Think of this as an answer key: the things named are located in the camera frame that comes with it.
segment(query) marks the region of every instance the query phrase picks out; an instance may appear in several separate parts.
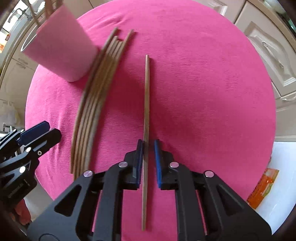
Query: orange plastic bag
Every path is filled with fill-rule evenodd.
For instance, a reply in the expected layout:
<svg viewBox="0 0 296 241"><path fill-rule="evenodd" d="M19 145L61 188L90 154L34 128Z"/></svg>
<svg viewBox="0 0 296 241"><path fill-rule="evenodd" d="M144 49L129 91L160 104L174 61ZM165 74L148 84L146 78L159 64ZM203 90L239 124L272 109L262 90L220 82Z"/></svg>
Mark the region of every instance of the orange plastic bag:
<svg viewBox="0 0 296 241"><path fill-rule="evenodd" d="M279 173L279 170L266 168L255 190L248 197L249 205L256 209L262 202L263 198L270 192L270 189Z"/></svg>

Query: pink paper cup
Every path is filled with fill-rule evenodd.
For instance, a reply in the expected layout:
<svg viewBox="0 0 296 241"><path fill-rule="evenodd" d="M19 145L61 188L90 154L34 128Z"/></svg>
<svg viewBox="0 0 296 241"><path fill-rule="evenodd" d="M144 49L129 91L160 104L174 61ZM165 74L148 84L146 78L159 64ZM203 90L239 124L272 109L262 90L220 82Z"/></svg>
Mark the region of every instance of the pink paper cup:
<svg viewBox="0 0 296 241"><path fill-rule="evenodd" d="M90 69L97 54L72 13L62 5L40 28L26 38L21 52L68 82L74 82Z"/></svg>

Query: wooden stick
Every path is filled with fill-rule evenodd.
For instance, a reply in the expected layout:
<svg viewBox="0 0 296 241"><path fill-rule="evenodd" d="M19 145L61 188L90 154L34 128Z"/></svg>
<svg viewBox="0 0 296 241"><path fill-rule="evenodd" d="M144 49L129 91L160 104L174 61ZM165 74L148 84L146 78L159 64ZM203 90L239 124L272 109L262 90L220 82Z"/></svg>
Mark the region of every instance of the wooden stick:
<svg viewBox="0 0 296 241"><path fill-rule="evenodd" d="M29 0L27 0L27 5L29 6L30 11L31 11L31 13L32 13L32 17L33 17L35 23L37 24L37 28L39 28L39 27L40 27L40 23L39 23L39 21L38 21L36 15L35 15L35 13L34 13L34 9L32 8L32 5L30 4Z"/></svg>
<svg viewBox="0 0 296 241"><path fill-rule="evenodd" d="M85 104L85 108L83 110L83 114L81 117L81 127L79 128L79 132L78 132L78 139L77 139L77 143L76 143L76 156L77 156L77 167L76 167L76 175L75 177L79 177L81 175L81 163L84 161L83 157L82 157L82 153L83 153L83 146L84 143L87 141L88 139L88 135L86 132L87 126L89 125L89 119L90 119L90 111L92 109L93 106L93 99L94 99L94 95L95 92L97 91L97 88L99 88L103 83L101 80L97 80L98 76L100 76L100 73L104 72L104 70L106 68L108 68L108 66L110 65L109 63L109 56L113 53L114 49L116 48L116 45L118 44L117 41L117 36L114 36L103 60L102 63L100 65L100 67L98 68L98 71L94 77L94 81L93 84L91 86L90 92L88 94L88 98L86 99L86 104Z"/></svg>
<svg viewBox="0 0 296 241"><path fill-rule="evenodd" d="M75 154L75 147L76 147L76 141L77 141L77 134L78 134L78 128L80 125L80 120L81 120L81 116L82 116L82 112L85 106L85 102L86 102L86 98L88 96L91 84L93 82L94 76L96 71L98 70L98 67L107 51L107 48L109 47L113 37L115 36L117 32L117 28L113 29L113 31L111 32L111 34L109 35L108 39L106 40L103 48L101 51L99 51L98 55L96 56L94 63L91 67L90 73L89 73L89 77L86 83L86 86L83 90L82 93L82 97L81 97L81 101L79 104L79 108L78 108L78 112L77 112L77 116L76 116L76 120L75 120L75 125L74 125L74 131L73 131L73 135L72 135L72 144L71 144L71 165L70 165L70 172L73 173L73 166L74 166L74 154Z"/></svg>
<svg viewBox="0 0 296 241"><path fill-rule="evenodd" d="M146 229L147 189L148 189L148 152L149 152L149 95L150 95L149 55L146 55L145 92L144 92L144 154L143 154L143 193L142 193L142 231Z"/></svg>
<svg viewBox="0 0 296 241"><path fill-rule="evenodd" d="M44 10L45 17L46 17L46 19L49 19L50 15L52 15L54 12L54 8L52 6L52 0L45 0L44 8L45 8L45 10Z"/></svg>
<svg viewBox="0 0 296 241"><path fill-rule="evenodd" d="M88 129L87 129L89 136L84 146L84 153L83 153L84 159L83 159L83 165L81 166L83 170L87 170L89 168L89 163L90 163L91 153L92 153L92 145L93 145L93 140L96 134L99 116L101 114L102 108L104 107L108 90L113 80L114 66L116 65L116 56L118 56L122 44L123 42L118 43L114 51L114 54L112 55L110 69L109 69L108 75L106 76L106 80L104 81L104 86L102 86L102 89L99 90L99 94L97 95L97 98L95 100L96 105L93 106L93 111L92 111L93 118L92 120L90 120L90 125L88 126Z"/></svg>
<svg viewBox="0 0 296 241"><path fill-rule="evenodd" d="M97 69L97 72L96 72L94 79L93 79L93 83L90 86L89 93L86 97L86 102L85 102L84 108L82 110L82 116L81 116L81 120L80 120L80 125L78 127L77 140L76 140L76 144L75 144L74 167L73 167L74 180L76 178L78 178L79 174L80 174L82 145L83 145L84 138L87 138L85 136L85 128L86 128L86 125L88 124L88 121L89 121L89 111L90 111L91 105L92 105L91 100L93 99L93 95L94 95L93 92L95 91L94 85L97 84L95 80L96 80L97 75L99 75L99 73L102 71L102 69L105 69L105 67L107 65L107 62L106 62L107 56L110 54L111 51L113 51L115 44L116 44L116 40L117 40L117 36L114 36L105 55L104 55L104 58L102 59L102 63L100 64L99 68Z"/></svg>
<svg viewBox="0 0 296 241"><path fill-rule="evenodd" d="M122 53L123 53L128 41L130 40L132 34L133 34L133 30L131 30L128 33L128 35L126 36L126 38L122 42L122 45L121 45L121 47L120 47L120 49L119 49L119 51L118 51L118 53L116 55L115 64L113 65L111 74L109 75L109 81L110 81L109 86L111 85L111 82L113 80L113 76L114 76L114 74L116 72L117 66L118 66L120 58L122 56ZM91 161L92 147L93 147L93 143L94 143L94 137L95 137L95 134L96 134L96 129L97 129L97 125L98 125L98 122L99 122L101 109L103 107L104 101L105 101L105 97L103 96L102 101L97 106L95 116L93 118L93 122L92 122L93 124L91 126L91 131L89 133L89 139L88 139L88 145L87 145L87 148L86 148L84 169L89 168L89 164L90 164L90 161Z"/></svg>

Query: kitchen cabinet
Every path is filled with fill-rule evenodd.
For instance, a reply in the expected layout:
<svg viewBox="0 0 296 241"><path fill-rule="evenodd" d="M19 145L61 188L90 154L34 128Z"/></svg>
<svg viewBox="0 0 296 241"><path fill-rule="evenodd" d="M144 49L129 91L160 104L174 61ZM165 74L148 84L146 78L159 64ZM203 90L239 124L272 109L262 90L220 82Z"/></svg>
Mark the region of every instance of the kitchen cabinet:
<svg viewBox="0 0 296 241"><path fill-rule="evenodd" d="M296 91L296 53L273 22L246 2L235 25L259 53L280 96Z"/></svg>
<svg viewBox="0 0 296 241"><path fill-rule="evenodd" d="M0 88L1 99L11 101L21 113L25 113L27 95L35 70L11 59Z"/></svg>
<svg viewBox="0 0 296 241"><path fill-rule="evenodd" d="M276 109L281 109L281 108L285 108L287 109L287 107L289 105L293 105L296 104L296 92L293 92L291 94L288 94L284 97L281 97L279 99L276 99Z"/></svg>
<svg viewBox="0 0 296 241"><path fill-rule="evenodd" d="M276 110L276 141L296 141L296 102Z"/></svg>
<svg viewBox="0 0 296 241"><path fill-rule="evenodd" d="M208 6L234 23L245 0L194 0Z"/></svg>

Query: pink tablecloth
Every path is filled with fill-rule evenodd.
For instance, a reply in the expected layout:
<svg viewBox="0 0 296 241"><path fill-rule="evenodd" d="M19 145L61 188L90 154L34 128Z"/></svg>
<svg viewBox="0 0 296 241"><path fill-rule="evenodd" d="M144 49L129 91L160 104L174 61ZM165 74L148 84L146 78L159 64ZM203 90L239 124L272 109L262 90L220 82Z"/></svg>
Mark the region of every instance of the pink tablecloth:
<svg viewBox="0 0 296 241"><path fill-rule="evenodd" d="M216 172L246 199L271 155L275 102L270 78L245 35L191 0L116 0L79 18L102 46L115 26L136 34L118 67L100 120L92 167L105 171L143 138L145 55L151 57L150 139L191 170ZM68 83L39 66L26 106L26 128L47 120L61 142L40 158L36 176L52 198L72 182L74 121L87 77ZM173 191L156 184L149 164L148 229L141 231L141 190L126 191L123 241L176 240Z"/></svg>

